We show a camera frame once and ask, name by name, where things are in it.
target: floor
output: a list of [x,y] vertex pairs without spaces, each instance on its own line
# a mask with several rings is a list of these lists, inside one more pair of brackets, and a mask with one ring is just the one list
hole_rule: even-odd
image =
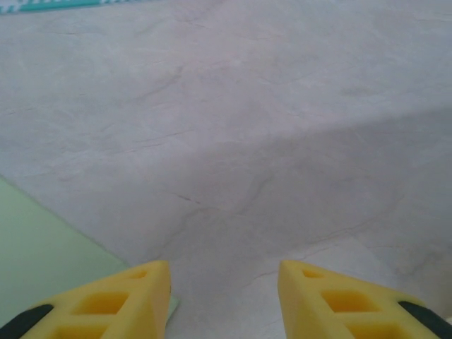
[[452,314],[449,0],[143,1],[0,31],[0,173],[129,263],[169,259],[168,338],[284,338],[282,258]]

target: rectangular hole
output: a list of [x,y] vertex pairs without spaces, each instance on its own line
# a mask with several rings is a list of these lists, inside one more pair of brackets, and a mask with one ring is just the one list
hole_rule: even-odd
[[116,314],[129,297],[125,292],[100,292],[88,295],[72,314]]
[[105,326],[62,326],[49,339],[100,339]]
[[130,276],[130,279],[141,279],[146,276],[147,272],[145,270],[142,270],[140,272],[135,272]]
[[314,272],[313,270],[302,270],[302,272],[306,278],[323,278],[322,274]]
[[394,323],[357,323],[347,325],[355,339],[412,339]]
[[322,297],[334,312],[375,312],[379,308],[357,291],[323,291]]

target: light green mat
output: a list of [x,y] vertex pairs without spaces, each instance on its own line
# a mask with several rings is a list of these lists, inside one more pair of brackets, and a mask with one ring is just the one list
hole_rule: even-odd
[[[0,177],[0,327],[35,302],[126,268]],[[172,297],[168,316],[178,303]]]

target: white marble surface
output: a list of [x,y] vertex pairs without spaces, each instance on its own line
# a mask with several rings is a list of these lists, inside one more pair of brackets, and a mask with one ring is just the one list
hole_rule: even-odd
[[278,261],[452,314],[452,3],[161,0],[0,18],[0,173],[130,263],[168,338],[284,338]]

